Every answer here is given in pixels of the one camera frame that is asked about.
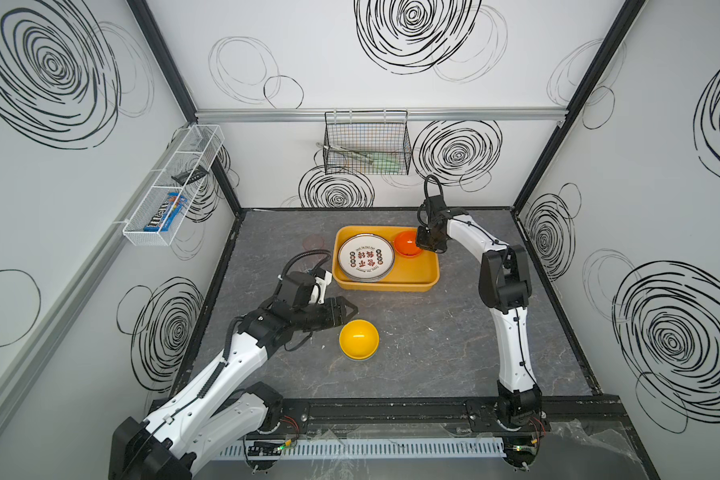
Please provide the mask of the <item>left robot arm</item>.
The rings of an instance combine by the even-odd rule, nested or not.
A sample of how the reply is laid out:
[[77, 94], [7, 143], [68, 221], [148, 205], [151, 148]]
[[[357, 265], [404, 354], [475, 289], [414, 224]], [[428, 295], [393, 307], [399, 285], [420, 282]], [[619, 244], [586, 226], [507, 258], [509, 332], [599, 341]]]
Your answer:
[[245, 435], [277, 429], [283, 398], [268, 385], [243, 382], [297, 332], [340, 327], [358, 313], [343, 296], [329, 297], [330, 272], [283, 273], [274, 294], [235, 317], [220, 353], [192, 381], [144, 420], [124, 420], [112, 438], [111, 479], [191, 479]]

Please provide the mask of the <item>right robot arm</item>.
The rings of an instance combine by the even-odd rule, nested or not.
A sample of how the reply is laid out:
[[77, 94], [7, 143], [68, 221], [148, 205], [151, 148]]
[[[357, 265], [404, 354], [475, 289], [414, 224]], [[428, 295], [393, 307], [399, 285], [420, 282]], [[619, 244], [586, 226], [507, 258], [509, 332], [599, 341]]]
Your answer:
[[441, 194], [425, 197], [417, 220], [417, 247], [442, 254], [450, 241], [457, 242], [480, 264], [477, 290], [494, 322], [500, 360], [495, 415], [503, 428], [519, 430], [542, 409], [527, 333], [532, 295], [527, 251], [490, 234], [465, 210], [449, 207]]

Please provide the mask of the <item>yellow bowl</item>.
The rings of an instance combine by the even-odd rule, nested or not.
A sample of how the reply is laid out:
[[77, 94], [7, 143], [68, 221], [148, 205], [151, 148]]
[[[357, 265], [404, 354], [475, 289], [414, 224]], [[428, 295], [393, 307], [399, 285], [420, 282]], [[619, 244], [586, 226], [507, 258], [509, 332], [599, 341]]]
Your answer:
[[347, 323], [339, 334], [339, 346], [349, 359], [364, 361], [375, 355], [380, 345], [377, 328], [369, 321], [357, 319]]

